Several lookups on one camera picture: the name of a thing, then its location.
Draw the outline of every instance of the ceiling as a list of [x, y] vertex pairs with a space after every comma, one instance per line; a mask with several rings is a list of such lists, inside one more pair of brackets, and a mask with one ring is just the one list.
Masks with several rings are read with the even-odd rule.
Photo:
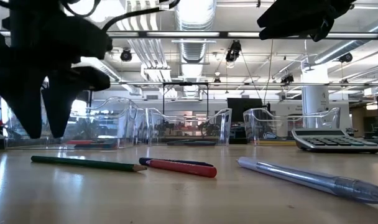
[[[90, 6], [93, 0], [82, 0], [88, 2]], [[120, 0], [102, 0], [105, 2], [120, 1]], [[217, 0], [216, 14], [213, 24], [215, 31], [260, 31], [261, 28], [257, 25], [257, 18], [260, 17], [267, 9], [267, 7], [250, 7], [245, 4], [246, 0]], [[262, 4], [273, 2], [271, 0], [262, 1]], [[363, 0], [356, 1], [356, 6], [353, 10], [348, 11], [341, 16], [334, 23], [334, 32], [362, 32], [365, 26], [378, 20], [378, 0]], [[116, 16], [119, 12], [108, 9], [106, 6], [98, 7], [95, 12], [98, 15], [103, 15], [106, 21], [108, 16]], [[3, 19], [8, 16], [8, 10], [0, 8], [0, 18]], [[157, 25], [160, 30], [176, 30], [175, 27], [175, 13], [173, 11], [165, 11], [158, 13]], [[94, 22], [98, 26], [103, 26], [104, 22]], [[113, 26], [111, 30], [119, 30], [117, 26]], [[162, 48], [167, 59], [167, 63], [171, 68], [172, 78], [178, 77], [180, 71], [180, 57], [178, 44], [171, 43], [172, 39], [162, 39]], [[236, 60], [233, 68], [226, 68], [224, 61], [224, 54], [226, 49], [230, 46], [232, 40], [216, 40], [214, 44], [208, 44], [207, 57], [203, 66], [202, 76], [204, 80], [212, 82], [214, 80], [215, 72], [220, 73], [222, 82], [245, 82], [249, 81], [249, 73], [258, 82], [267, 82], [269, 77], [277, 74], [282, 68], [287, 66], [301, 55], [316, 55], [324, 52], [330, 47], [340, 43], [340, 40], [321, 40], [313, 42], [312, 40], [241, 40], [243, 54]], [[141, 70], [141, 62], [133, 54], [131, 62], [122, 62], [119, 59], [122, 48], [130, 47], [125, 39], [114, 39], [113, 45], [116, 54], [107, 54], [105, 60], [112, 65], [119, 75], [127, 81], [143, 81], [139, 72]], [[359, 47], [351, 53], [354, 56], [353, 62], [363, 58], [369, 54], [378, 51], [378, 40], [369, 42], [362, 47]], [[365, 60], [354, 63], [343, 70], [340, 70], [340, 63], [329, 63], [329, 79], [330, 81], [340, 80], [345, 76], [357, 72], [363, 72], [367, 69], [378, 65], [378, 54]], [[290, 71], [295, 77], [296, 81], [300, 81], [300, 69], [293, 69]], [[372, 73], [357, 82], [367, 82], [378, 78], [378, 73]]]

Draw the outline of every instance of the desk surface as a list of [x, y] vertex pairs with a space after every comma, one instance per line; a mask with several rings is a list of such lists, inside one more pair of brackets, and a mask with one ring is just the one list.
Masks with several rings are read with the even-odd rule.
[[[214, 164], [215, 179], [149, 169], [127, 173], [30, 163], [30, 156]], [[0, 152], [0, 223], [378, 223], [365, 205], [240, 168], [240, 156], [378, 185], [378, 154], [314, 154], [295, 147], [133, 147], [118, 151]]]

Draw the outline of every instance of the metal frame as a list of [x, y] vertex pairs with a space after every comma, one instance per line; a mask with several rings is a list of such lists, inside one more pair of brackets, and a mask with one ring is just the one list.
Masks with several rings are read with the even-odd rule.
[[208, 117], [208, 113], [209, 113], [209, 111], [208, 111], [208, 90], [209, 90], [209, 83], [206, 83], [206, 82], [199, 82], [199, 83], [190, 83], [190, 82], [163, 82], [163, 83], [161, 83], [161, 85], [163, 85], [163, 114], [164, 114], [164, 109], [165, 109], [165, 86], [166, 85], [172, 85], [171, 86], [171, 88], [173, 88], [175, 85], [179, 85], [179, 86], [192, 86], [192, 85], [197, 85], [197, 86], [199, 86], [199, 88], [200, 88], [200, 85], [205, 85], [206, 87], [207, 87], [207, 92], [205, 92], [206, 93], [206, 95], [207, 95], [207, 117]]
[[[0, 34], [10, 37], [8, 30], [0, 30]], [[259, 32], [251, 31], [177, 31], [177, 30], [136, 30], [136, 31], [109, 31], [112, 39], [254, 39], [259, 40]], [[294, 35], [278, 37], [281, 40], [307, 40], [309, 35]], [[323, 40], [378, 40], [378, 32], [330, 32]]]
[[[182, 82], [169, 82], [168, 85], [182, 85]], [[123, 84], [130, 84], [130, 85], [165, 85], [162, 82], [111, 82], [112, 85], [123, 85]], [[215, 85], [232, 85], [232, 86], [241, 86], [241, 85], [251, 85], [254, 84], [257, 86], [378, 86], [378, 83], [301, 83], [301, 82], [293, 82], [293, 83], [266, 83], [266, 82], [228, 82], [228, 83], [207, 83], [207, 82], [193, 82], [190, 83], [192, 85], [207, 85], [207, 86], [215, 86]]]

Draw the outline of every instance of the fluorescent light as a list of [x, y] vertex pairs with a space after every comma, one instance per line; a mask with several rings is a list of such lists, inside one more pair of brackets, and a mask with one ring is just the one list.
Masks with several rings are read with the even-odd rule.
[[378, 9], [378, 3], [377, 4], [355, 4], [354, 9]]
[[367, 110], [378, 110], [378, 105], [366, 105]]
[[8, 31], [8, 30], [0, 31], [0, 34], [2, 34], [5, 37], [10, 37], [11, 36], [11, 31]]
[[127, 82], [130, 85], [163, 85], [162, 82]]
[[137, 37], [139, 34], [137, 32], [121, 32], [121, 31], [110, 31], [108, 32], [110, 37]]
[[148, 32], [148, 37], [217, 37], [219, 32]]
[[[263, 2], [259, 7], [270, 7], [272, 2]], [[258, 7], [258, 3], [254, 2], [219, 2], [216, 7]]]
[[331, 33], [327, 35], [327, 38], [376, 38], [378, 34], [357, 34], [357, 33]]
[[171, 40], [173, 44], [194, 43], [194, 44], [216, 44], [215, 40]]
[[228, 37], [259, 37], [259, 32], [228, 32]]

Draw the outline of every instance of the acrylic organizer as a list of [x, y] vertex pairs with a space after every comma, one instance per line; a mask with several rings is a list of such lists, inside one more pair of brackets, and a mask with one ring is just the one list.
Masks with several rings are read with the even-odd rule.
[[145, 109], [138, 108], [135, 117], [134, 144], [147, 143], [147, 122]]
[[11, 108], [8, 107], [4, 99], [1, 99], [1, 119], [4, 124], [2, 134], [4, 135], [5, 149], [37, 149], [46, 148], [50, 144], [59, 145], [60, 139], [54, 139], [52, 137], [44, 106], [41, 107], [41, 117], [41, 137], [39, 139], [31, 139]]
[[293, 140], [291, 130], [295, 128], [339, 128], [339, 116], [339, 108], [294, 116], [276, 116], [262, 108], [243, 113], [247, 143], [271, 146], [282, 141], [288, 144], [286, 140]]
[[182, 141], [213, 142], [229, 145], [232, 109], [222, 109], [213, 116], [166, 116], [155, 108], [146, 109], [150, 145]]
[[72, 105], [65, 134], [52, 137], [47, 115], [43, 110], [43, 129], [40, 139], [29, 139], [11, 109], [7, 108], [4, 124], [21, 135], [6, 137], [6, 148], [30, 149], [122, 149], [134, 144], [137, 105], [127, 98], [112, 97], [97, 107], [87, 108], [86, 103]]

